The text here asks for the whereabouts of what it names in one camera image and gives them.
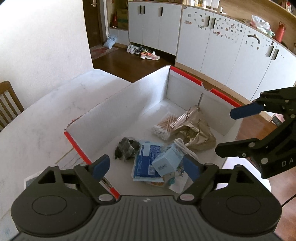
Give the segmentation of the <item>wooden chair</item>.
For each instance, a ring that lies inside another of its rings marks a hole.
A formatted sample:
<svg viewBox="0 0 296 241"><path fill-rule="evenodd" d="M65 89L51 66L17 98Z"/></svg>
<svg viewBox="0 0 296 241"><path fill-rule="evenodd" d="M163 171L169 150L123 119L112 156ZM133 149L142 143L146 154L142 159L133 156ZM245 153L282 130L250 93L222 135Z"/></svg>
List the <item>wooden chair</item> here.
<svg viewBox="0 0 296 241"><path fill-rule="evenodd" d="M24 110L11 83L1 82L1 131Z"/></svg>

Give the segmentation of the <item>light blue small box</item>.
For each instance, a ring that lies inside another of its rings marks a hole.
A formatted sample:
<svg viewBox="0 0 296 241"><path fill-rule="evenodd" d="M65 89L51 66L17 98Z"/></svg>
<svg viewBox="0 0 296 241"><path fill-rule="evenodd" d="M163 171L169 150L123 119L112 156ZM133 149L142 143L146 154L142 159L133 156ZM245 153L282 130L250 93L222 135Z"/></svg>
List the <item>light blue small box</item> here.
<svg viewBox="0 0 296 241"><path fill-rule="evenodd" d="M152 166L163 177L166 174L175 172L183 157L184 153L181 149L175 143L172 143L152 161Z"/></svg>

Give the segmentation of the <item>pink sneakers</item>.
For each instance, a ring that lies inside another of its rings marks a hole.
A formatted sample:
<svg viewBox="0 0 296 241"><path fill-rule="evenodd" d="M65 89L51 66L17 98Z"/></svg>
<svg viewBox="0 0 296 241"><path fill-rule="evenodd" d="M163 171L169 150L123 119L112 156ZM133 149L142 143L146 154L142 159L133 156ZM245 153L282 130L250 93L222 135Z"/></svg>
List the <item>pink sneakers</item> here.
<svg viewBox="0 0 296 241"><path fill-rule="evenodd" d="M155 52L148 52L148 51L144 50L143 52L141 52L140 58L158 61L160 59L160 56L156 55Z"/></svg>

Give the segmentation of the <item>orange snack sachet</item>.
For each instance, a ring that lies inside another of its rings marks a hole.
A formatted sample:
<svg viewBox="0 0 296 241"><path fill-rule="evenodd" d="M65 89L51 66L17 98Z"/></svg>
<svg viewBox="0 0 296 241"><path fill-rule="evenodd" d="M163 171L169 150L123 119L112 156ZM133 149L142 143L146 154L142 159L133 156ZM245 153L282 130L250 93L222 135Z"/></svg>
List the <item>orange snack sachet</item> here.
<svg viewBox="0 0 296 241"><path fill-rule="evenodd" d="M152 186L168 188L177 194L181 194L185 190L189 176L185 172L183 165L181 165L178 166L175 172L166 174L162 177L162 179L163 182L148 182L148 184Z"/></svg>

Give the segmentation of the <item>white tissue pack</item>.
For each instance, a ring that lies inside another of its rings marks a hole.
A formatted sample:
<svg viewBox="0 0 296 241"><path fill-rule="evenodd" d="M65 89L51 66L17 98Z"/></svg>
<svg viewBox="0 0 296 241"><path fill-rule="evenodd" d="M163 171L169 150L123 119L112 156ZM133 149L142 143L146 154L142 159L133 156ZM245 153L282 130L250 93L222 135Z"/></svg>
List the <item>white tissue pack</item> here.
<svg viewBox="0 0 296 241"><path fill-rule="evenodd" d="M30 186L35 180L37 176L30 176L23 180L23 187L26 189L28 186Z"/></svg>

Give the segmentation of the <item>grey wall cabinet unit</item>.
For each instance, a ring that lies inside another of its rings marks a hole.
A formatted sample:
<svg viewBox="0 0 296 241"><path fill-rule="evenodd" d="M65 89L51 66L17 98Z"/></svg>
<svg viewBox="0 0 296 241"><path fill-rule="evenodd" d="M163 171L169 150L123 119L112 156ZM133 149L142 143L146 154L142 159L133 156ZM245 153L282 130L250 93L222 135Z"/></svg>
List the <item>grey wall cabinet unit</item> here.
<svg viewBox="0 0 296 241"><path fill-rule="evenodd" d="M230 17L157 1L130 1L126 16L128 43L175 56L178 68L243 103L295 84L295 55Z"/></svg>

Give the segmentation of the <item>black wrapper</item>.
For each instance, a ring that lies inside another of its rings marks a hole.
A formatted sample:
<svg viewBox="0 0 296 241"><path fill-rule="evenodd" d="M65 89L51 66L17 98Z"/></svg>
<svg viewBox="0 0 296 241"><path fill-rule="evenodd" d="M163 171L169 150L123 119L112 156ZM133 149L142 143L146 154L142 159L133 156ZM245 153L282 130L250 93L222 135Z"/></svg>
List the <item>black wrapper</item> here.
<svg viewBox="0 0 296 241"><path fill-rule="evenodd" d="M137 155L139 149L140 143L137 140L123 137L114 151L115 159L123 161L132 160Z"/></svg>

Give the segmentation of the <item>blue wet wipe pack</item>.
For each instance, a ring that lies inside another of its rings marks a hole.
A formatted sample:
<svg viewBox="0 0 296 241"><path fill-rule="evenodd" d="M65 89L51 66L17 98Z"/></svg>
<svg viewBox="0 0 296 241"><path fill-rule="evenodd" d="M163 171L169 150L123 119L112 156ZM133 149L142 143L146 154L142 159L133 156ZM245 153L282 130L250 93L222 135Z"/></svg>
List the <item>blue wet wipe pack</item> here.
<svg viewBox="0 0 296 241"><path fill-rule="evenodd" d="M152 162L161 153L163 144L150 141L140 141L140 148L135 157L132 178L133 181L164 183L163 178L153 167Z"/></svg>

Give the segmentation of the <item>red cardboard shoe box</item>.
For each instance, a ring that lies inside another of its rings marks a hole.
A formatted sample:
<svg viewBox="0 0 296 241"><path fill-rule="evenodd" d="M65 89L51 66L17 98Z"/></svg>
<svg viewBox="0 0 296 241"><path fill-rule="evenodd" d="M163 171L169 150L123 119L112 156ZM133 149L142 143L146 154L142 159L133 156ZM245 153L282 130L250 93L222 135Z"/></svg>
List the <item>red cardboard shoe box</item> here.
<svg viewBox="0 0 296 241"><path fill-rule="evenodd" d="M123 195L171 195L172 191L132 179L132 162L114 158L123 137L160 143L152 127L167 113L177 116L198 105L218 143L236 139L240 120L229 113L237 103L173 66L165 66L122 89L95 106L65 129L65 136L80 157L91 163L107 154L107 180Z"/></svg>

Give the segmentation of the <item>cotton swab bag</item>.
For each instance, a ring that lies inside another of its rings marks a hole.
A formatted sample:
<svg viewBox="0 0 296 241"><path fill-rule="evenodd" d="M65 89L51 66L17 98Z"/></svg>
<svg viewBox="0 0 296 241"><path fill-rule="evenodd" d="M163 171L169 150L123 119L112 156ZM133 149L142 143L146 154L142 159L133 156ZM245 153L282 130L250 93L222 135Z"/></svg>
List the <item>cotton swab bag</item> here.
<svg viewBox="0 0 296 241"><path fill-rule="evenodd" d="M166 113L166 115L160 120L159 123L152 127L152 132L163 141L167 141L172 132L171 124L177 119L175 114L170 112Z"/></svg>

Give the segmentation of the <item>silver foil snack bag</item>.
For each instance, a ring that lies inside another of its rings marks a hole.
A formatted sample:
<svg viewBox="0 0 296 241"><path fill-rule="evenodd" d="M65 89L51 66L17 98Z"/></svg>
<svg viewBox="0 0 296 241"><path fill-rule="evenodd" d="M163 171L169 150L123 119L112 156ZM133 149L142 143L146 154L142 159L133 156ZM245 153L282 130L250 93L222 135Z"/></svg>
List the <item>silver foil snack bag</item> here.
<svg viewBox="0 0 296 241"><path fill-rule="evenodd" d="M201 108L197 105L189 108L170 124L172 135L181 138L187 148L205 151L216 147L216 138L212 134Z"/></svg>

